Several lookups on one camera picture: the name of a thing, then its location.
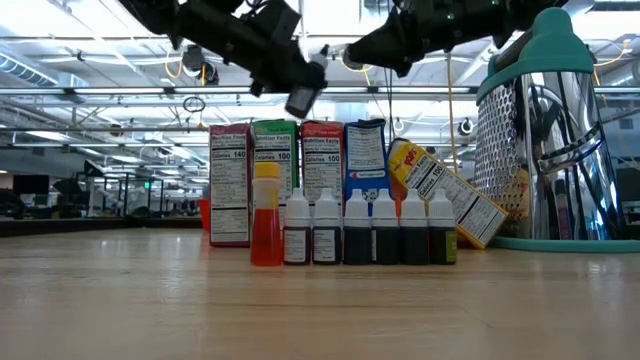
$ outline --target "small dropper bottle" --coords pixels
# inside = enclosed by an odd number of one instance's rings
[[[398,263],[400,229],[396,216],[396,203],[389,196],[388,189],[380,189],[373,202],[371,219],[372,260],[380,265]]]
[[[353,189],[346,203],[344,215],[345,265],[371,263],[371,219],[369,203],[362,197],[361,189]]]
[[[311,216],[309,201],[301,188],[293,189],[284,217],[284,264],[309,265],[311,262]]]
[[[400,262],[405,265],[428,265],[428,221],[425,203],[418,190],[409,189],[402,202],[400,217]]]
[[[342,209],[331,195],[331,188],[322,189],[313,214],[313,263],[338,265],[342,262]]]
[[[453,265],[458,261],[453,204],[442,189],[436,189],[429,201],[429,248],[432,264]]]

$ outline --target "nutrition facts label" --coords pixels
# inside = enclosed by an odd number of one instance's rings
[[[453,204],[456,223],[482,244],[487,244],[505,214],[496,209],[467,184],[426,155],[422,155],[404,179],[408,188],[431,200],[436,189],[444,189]]]
[[[211,135],[211,234],[215,242],[249,241],[246,134]]]
[[[320,197],[323,188],[331,188],[334,198],[342,199],[342,159],[340,139],[305,138],[304,195],[310,203]]]
[[[286,204],[293,192],[293,152],[291,135],[256,135],[255,162],[280,165],[280,204]]]
[[[380,128],[362,129],[347,127],[349,171],[384,169],[384,149],[380,140]]]

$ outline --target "fluorescent light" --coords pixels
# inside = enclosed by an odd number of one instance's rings
[[[103,148],[103,147],[118,147],[120,144],[69,144],[71,147],[84,147],[84,148]]]
[[[91,149],[85,149],[85,148],[78,148],[78,150],[85,152],[89,155],[94,155],[94,156],[103,156],[103,154],[95,151],[95,150],[91,150]]]
[[[64,144],[53,144],[53,143],[15,143],[9,144],[13,147],[43,147],[43,148],[54,148],[54,147],[64,147]]]
[[[27,131],[27,134],[54,141],[69,140],[68,136],[51,131]]]
[[[142,162],[142,160],[133,157],[133,156],[123,156],[123,155],[114,155],[111,156],[113,159],[118,160],[118,161],[122,161],[122,162],[128,162],[128,163],[139,163]]]
[[[191,153],[188,150],[185,150],[179,146],[174,146],[172,148],[167,149],[172,154],[179,156],[183,159],[191,159]]]
[[[631,81],[631,80],[633,80],[633,75],[629,75],[629,76],[627,76],[625,78],[622,78],[622,79],[620,79],[618,81],[614,81],[614,82],[611,83],[611,86],[618,86],[618,85],[624,84],[627,81]]]
[[[602,86],[595,88],[596,94],[635,94],[640,92],[640,87],[630,86]]]
[[[160,172],[167,175],[180,175],[178,170],[160,170]]]
[[[176,83],[174,83],[173,81],[171,81],[171,79],[169,79],[169,78],[162,78],[162,79],[160,79],[160,81],[162,81],[162,82],[164,82],[164,83],[167,83],[167,84],[171,84],[171,86],[173,86],[173,87],[175,87],[175,86],[176,86]]]
[[[322,92],[325,94],[366,94],[369,90],[366,87],[329,87]]]
[[[178,94],[236,94],[249,93],[249,87],[179,87],[173,89]]]
[[[119,94],[163,94],[163,88],[78,88],[76,94],[84,95],[119,95]]]
[[[64,95],[60,88],[0,89],[0,95]]]
[[[394,93],[412,93],[412,94],[446,94],[449,92],[449,88],[446,86],[425,86],[425,87],[414,87],[414,86],[394,86],[391,88]],[[384,87],[380,88],[380,92],[385,92],[386,89]],[[454,86],[451,88],[451,92],[454,94],[469,94],[471,93],[471,88]]]

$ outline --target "red liquid bottle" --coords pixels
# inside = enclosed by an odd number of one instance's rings
[[[257,163],[253,179],[255,212],[251,264],[254,266],[282,265],[282,232],[278,211],[280,165]]]

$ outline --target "wooden table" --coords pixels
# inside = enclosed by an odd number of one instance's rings
[[[640,358],[638,255],[254,268],[201,236],[0,239],[1,358]]]

